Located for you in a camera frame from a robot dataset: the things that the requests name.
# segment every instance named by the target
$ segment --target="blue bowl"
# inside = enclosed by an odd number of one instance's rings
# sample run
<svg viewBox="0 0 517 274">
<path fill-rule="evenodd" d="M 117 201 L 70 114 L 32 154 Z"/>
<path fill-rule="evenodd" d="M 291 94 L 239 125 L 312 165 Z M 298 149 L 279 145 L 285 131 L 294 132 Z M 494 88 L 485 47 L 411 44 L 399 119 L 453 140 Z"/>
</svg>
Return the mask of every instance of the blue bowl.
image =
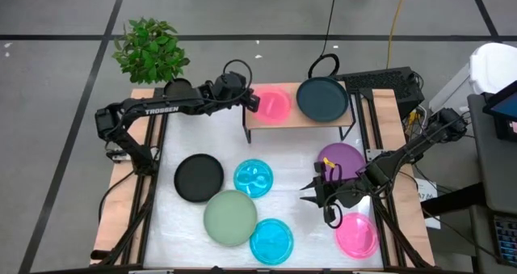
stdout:
<svg viewBox="0 0 517 274">
<path fill-rule="evenodd" d="M 265 219 L 257 224 L 250 238 L 253 256 L 266 265 L 278 265 L 289 258 L 294 246 L 289 227 L 275 218 Z"/>
<path fill-rule="evenodd" d="M 250 159 L 242 162 L 233 173 L 235 188 L 251 198 L 266 194 L 273 186 L 273 171 L 264 162 Z"/>
</svg>

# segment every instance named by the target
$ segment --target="plastic dish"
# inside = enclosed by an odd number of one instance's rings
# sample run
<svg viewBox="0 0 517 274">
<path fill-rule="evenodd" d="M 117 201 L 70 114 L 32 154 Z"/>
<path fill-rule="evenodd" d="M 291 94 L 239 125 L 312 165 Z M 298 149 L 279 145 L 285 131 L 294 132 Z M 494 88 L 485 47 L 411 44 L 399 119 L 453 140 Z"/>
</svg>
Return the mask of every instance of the plastic dish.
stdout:
<svg viewBox="0 0 517 274">
<path fill-rule="evenodd" d="M 253 256 L 266 265 L 283 263 L 291 255 L 293 246 L 291 230 L 275 218 L 259 222 L 250 239 Z"/>
<path fill-rule="evenodd" d="M 337 120 L 348 109 L 345 88 L 332 78 L 316 77 L 305 80 L 298 87 L 296 101 L 300 110 L 311 120 Z"/>
<path fill-rule="evenodd" d="M 221 190 L 224 176 L 217 159 L 207 154 L 194 154 L 179 164 L 174 173 L 174 186 L 184 200 L 206 202 Z"/>
<path fill-rule="evenodd" d="M 258 88 L 255 95 L 260 97 L 258 111 L 253 117 L 266 124 L 281 124 L 291 113 L 291 97 L 282 88 L 263 86 Z"/>
<path fill-rule="evenodd" d="M 207 204 L 204 228 L 214 241 L 237 246 L 247 241 L 257 225 L 255 204 L 243 192 L 226 190 L 217 193 Z"/>
<path fill-rule="evenodd" d="M 273 171 L 264 162 L 250 159 L 242 162 L 233 174 L 233 184 L 251 198 L 266 194 L 273 186 Z"/>
<path fill-rule="evenodd" d="M 355 173 L 357 170 L 364 167 L 366 161 L 363 155 L 351 145 L 345 143 L 334 143 L 326 146 L 317 156 L 319 162 L 323 162 L 323 158 L 327 158 L 334 164 L 341 165 L 342 179 L 353 179 L 357 178 Z M 326 165 L 325 177 L 327 181 L 330 181 L 330 166 Z M 338 180 L 339 169 L 334 169 L 333 180 Z"/>
<path fill-rule="evenodd" d="M 376 227 L 362 213 L 349 213 L 335 231 L 341 250 L 354 259 L 366 259 L 379 246 Z"/>
</svg>

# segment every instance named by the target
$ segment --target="wooden table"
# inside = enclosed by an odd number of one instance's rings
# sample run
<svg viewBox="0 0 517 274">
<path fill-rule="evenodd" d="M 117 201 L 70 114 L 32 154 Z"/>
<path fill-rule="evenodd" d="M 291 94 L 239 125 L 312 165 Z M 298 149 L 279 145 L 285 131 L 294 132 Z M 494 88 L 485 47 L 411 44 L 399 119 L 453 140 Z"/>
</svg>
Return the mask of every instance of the wooden table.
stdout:
<svg viewBox="0 0 517 274">
<path fill-rule="evenodd" d="M 148 98 L 153 96 L 153 89 L 135 89 L 131 97 Z M 404 133 L 402 131 L 401 119 L 398 114 L 397 102 L 395 95 L 391 90 L 374 90 L 373 103 L 375 105 L 377 120 L 380 128 L 380 137 L 385 150 L 396 150 L 406 143 Z M 372 123 L 368 112 L 368 103 L 363 101 L 364 117 L 366 120 L 366 129 L 368 140 L 371 140 L 371 147 L 375 147 Z M 135 121 L 129 129 L 129 133 L 140 143 L 143 143 L 148 117 L 141 117 Z M 154 125 L 152 144 L 156 144 L 158 138 L 158 128 L 161 118 L 158 117 Z M 132 169 L 130 162 L 122 162 L 113 166 L 111 173 L 110 186 L 124 177 Z M 401 169 L 408 175 L 413 175 L 413 171 L 409 165 L 405 165 Z M 127 229 L 129 214 L 132 206 L 132 199 L 136 187 L 136 178 L 131 178 L 127 182 L 121 184 L 115 189 L 110 196 L 107 197 L 103 210 L 103 218 L 100 222 L 95 239 L 95 250 L 111 250 L 119 241 L 122 233 Z M 411 242 L 415 250 L 430 264 L 435 264 L 431 245 L 427 236 L 427 229 L 423 219 L 422 210 L 418 192 L 414 186 L 414 181 L 408 176 L 399 174 L 393 189 L 393 201 L 397 212 L 398 225 L 407 239 Z M 385 226 L 385 237 L 388 245 L 388 253 L 390 264 L 397 266 L 397 253 L 393 243 L 393 236 Z M 139 241 L 141 238 L 141 228 L 135 233 L 133 238 L 133 246 L 129 262 L 137 262 L 137 252 Z M 411 265 L 409 259 L 406 259 L 408 266 Z"/>
</svg>

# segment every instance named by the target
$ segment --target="pink plate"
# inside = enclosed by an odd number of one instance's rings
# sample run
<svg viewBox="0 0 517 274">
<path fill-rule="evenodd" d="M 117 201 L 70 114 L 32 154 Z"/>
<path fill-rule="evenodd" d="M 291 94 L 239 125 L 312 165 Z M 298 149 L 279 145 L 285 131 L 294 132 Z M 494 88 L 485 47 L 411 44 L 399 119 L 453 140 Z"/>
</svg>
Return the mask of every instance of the pink plate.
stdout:
<svg viewBox="0 0 517 274">
<path fill-rule="evenodd" d="M 281 124 L 291 113 L 289 94 L 276 86 L 260 87 L 254 92 L 260 97 L 258 111 L 253 116 L 266 124 Z"/>
<path fill-rule="evenodd" d="M 354 259 L 366 259 L 379 246 L 376 227 L 362 213 L 349 213 L 335 231 L 341 250 Z"/>
</svg>

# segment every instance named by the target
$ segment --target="yellow cable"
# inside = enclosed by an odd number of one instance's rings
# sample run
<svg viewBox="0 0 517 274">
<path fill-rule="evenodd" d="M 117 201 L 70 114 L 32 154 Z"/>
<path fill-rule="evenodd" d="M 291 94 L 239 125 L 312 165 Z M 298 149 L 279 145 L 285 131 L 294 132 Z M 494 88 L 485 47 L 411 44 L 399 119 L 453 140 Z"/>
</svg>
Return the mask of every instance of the yellow cable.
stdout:
<svg viewBox="0 0 517 274">
<path fill-rule="evenodd" d="M 386 69 L 389 68 L 389 63 L 391 62 L 391 42 L 393 38 L 393 33 L 395 32 L 395 26 L 397 25 L 398 14 L 401 12 L 403 2 L 404 0 L 398 0 L 397 11 L 395 12 L 395 16 L 393 17 L 393 22 L 391 24 L 391 31 L 389 32 L 388 39 L 388 60 L 386 61 Z"/>
</svg>

